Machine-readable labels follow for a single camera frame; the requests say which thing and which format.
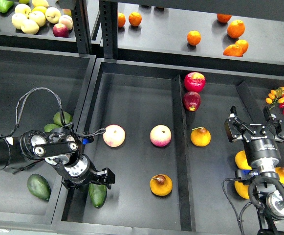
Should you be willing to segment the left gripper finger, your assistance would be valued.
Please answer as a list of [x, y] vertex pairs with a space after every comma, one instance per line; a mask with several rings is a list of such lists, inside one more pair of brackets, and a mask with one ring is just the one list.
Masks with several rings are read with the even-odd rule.
[[115, 184], [115, 174], [108, 168], [103, 168], [101, 171], [94, 173], [93, 184], [104, 185], [107, 189], [111, 189], [112, 185]]
[[82, 181], [71, 181], [71, 180], [68, 180], [68, 179], [62, 179], [62, 185], [66, 189], [79, 189], [79, 188], [82, 188], [82, 187], [88, 185], [88, 183], [82, 182]]

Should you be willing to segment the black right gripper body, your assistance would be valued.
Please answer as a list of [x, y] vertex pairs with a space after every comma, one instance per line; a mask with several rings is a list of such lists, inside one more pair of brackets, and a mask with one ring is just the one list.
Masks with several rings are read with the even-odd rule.
[[254, 129], [243, 134], [247, 163], [253, 169], [273, 169], [281, 160], [275, 136], [263, 127]]

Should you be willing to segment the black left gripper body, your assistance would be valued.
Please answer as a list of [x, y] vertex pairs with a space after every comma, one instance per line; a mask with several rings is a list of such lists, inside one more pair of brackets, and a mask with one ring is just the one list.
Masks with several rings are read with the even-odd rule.
[[58, 174], [63, 179], [82, 181], [88, 184], [92, 183], [95, 172], [97, 170], [87, 155], [82, 155], [73, 167], [66, 167], [63, 164], [59, 164], [58, 168]]

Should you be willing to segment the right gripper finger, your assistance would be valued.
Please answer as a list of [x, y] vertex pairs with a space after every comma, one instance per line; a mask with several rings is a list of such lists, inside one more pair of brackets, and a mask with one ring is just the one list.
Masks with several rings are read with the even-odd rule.
[[239, 119], [235, 106], [232, 106], [230, 109], [230, 115], [224, 122], [224, 129], [230, 142], [243, 140], [245, 133], [254, 134], [254, 130], [247, 123]]
[[263, 115], [265, 124], [262, 125], [261, 134], [267, 135], [271, 127], [275, 129], [275, 135], [273, 140], [277, 142], [284, 142], [284, 124], [281, 119], [277, 119], [275, 115], [270, 112], [269, 107], [263, 108]]

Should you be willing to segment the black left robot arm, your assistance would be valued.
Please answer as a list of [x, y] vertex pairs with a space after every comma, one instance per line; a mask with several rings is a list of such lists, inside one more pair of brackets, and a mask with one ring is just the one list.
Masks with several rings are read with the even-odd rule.
[[33, 88], [24, 94], [16, 105], [16, 123], [10, 134], [0, 135], [0, 170], [17, 173], [34, 164], [46, 161], [62, 177], [67, 188], [83, 185], [105, 185], [108, 189], [115, 183], [115, 174], [109, 169], [97, 170], [89, 157], [84, 154], [86, 144], [93, 142], [97, 135], [105, 133], [101, 128], [93, 133], [75, 133], [74, 124], [66, 122], [61, 99], [57, 99], [61, 126], [49, 132], [30, 130], [20, 137], [14, 137], [25, 103], [29, 96], [41, 90]]

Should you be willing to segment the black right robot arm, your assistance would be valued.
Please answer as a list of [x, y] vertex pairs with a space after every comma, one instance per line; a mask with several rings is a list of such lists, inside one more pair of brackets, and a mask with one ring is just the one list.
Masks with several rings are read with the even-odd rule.
[[284, 141], [284, 125], [270, 113], [263, 110], [263, 123], [246, 123], [238, 115], [235, 106], [224, 128], [230, 142], [242, 141], [246, 162], [251, 170], [236, 170], [235, 182], [247, 186], [250, 204], [256, 208], [260, 235], [284, 235], [278, 230], [276, 221], [284, 220], [284, 184], [276, 172], [281, 161], [277, 144]]

